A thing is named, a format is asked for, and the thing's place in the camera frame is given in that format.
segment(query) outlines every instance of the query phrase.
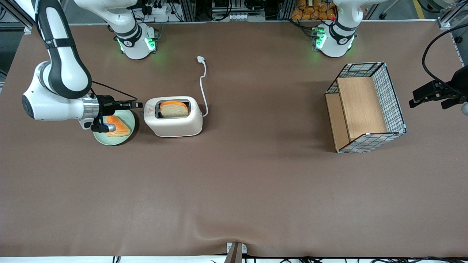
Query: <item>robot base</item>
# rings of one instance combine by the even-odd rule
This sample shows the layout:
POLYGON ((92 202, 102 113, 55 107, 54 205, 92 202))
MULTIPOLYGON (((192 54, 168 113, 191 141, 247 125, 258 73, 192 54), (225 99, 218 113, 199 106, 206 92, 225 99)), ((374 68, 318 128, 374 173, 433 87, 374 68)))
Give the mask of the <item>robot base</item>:
POLYGON ((316 45, 315 48, 317 50, 320 50, 325 56, 331 57, 331 58, 339 58, 346 54, 346 52, 351 48, 352 41, 354 40, 354 37, 348 41, 347 44, 340 45, 336 42, 335 39, 333 39, 330 36, 329 33, 329 26, 326 24, 321 24, 318 26, 319 28, 323 28, 324 32, 326 32, 326 37, 322 41, 322 44, 316 45))
POLYGON ((158 45, 159 32, 154 28, 138 23, 141 27, 142 34, 139 40, 135 42, 133 47, 127 47, 120 43, 120 50, 131 59, 143 59, 151 53, 156 53, 158 45))

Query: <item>brown table surface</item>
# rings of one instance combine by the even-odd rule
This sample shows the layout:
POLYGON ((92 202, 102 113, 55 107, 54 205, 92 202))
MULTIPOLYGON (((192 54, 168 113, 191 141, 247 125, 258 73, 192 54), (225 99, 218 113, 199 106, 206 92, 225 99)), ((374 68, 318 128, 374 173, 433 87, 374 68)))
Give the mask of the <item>brown table surface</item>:
MULTIPOLYGON (((338 59, 288 23, 168 25, 139 61, 104 26, 72 32, 93 79, 142 102, 202 102, 203 55, 210 114, 198 136, 161 139, 141 121, 117 147, 74 120, 32 120, 21 94, 48 56, 24 36, 0 95, 1 256, 209 255, 229 241, 255 256, 468 256, 468 119, 407 103, 431 80, 421 56, 436 22, 362 23, 338 59), (336 154, 324 93, 346 63, 373 61, 388 65, 408 134, 336 154)), ((428 66, 445 80, 461 67, 449 36, 428 66)))

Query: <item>plate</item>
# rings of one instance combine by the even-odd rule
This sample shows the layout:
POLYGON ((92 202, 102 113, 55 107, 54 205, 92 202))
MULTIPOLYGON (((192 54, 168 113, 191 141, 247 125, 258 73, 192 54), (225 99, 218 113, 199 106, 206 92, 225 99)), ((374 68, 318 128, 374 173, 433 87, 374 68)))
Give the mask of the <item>plate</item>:
MULTIPOLYGON (((133 133, 135 130, 135 116, 133 115, 131 110, 116 110, 114 113, 114 116, 117 116, 120 118, 120 120, 127 125, 127 127, 130 129, 130 134, 127 136, 122 136, 122 137, 109 137, 107 136, 107 133, 102 132, 93 132, 94 137, 96 140, 104 145, 108 146, 113 146, 113 145, 118 145, 121 143, 124 143, 133 133)), ((106 123, 107 116, 103 117, 104 123, 106 123)))

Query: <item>bread slice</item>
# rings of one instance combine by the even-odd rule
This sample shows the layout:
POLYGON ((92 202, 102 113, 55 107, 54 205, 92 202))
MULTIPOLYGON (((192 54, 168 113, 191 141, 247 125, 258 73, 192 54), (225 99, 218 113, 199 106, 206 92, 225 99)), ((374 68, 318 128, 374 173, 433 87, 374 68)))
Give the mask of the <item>bread slice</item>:
POLYGON ((161 115, 164 118, 187 117, 189 115, 189 108, 182 102, 163 102, 160 105, 160 109, 161 115))
POLYGON ((123 123, 123 121, 115 115, 107 116, 106 123, 114 124, 116 126, 115 131, 107 133, 107 136, 109 137, 123 137, 128 136, 131 133, 127 125, 125 125, 125 123, 123 123))

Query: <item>wooden board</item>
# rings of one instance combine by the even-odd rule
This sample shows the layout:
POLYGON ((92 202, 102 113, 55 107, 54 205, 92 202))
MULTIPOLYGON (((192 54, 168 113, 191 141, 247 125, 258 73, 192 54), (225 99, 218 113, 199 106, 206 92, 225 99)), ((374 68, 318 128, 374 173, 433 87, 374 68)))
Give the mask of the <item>wooden board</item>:
POLYGON ((349 140, 387 132, 372 78, 338 78, 337 82, 349 140))
POLYGON ((335 149, 338 151, 350 142, 348 138, 348 129, 346 128, 346 121, 344 120, 340 94, 325 94, 325 100, 327 102, 328 115, 330 117, 331 132, 333 133, 335 149))

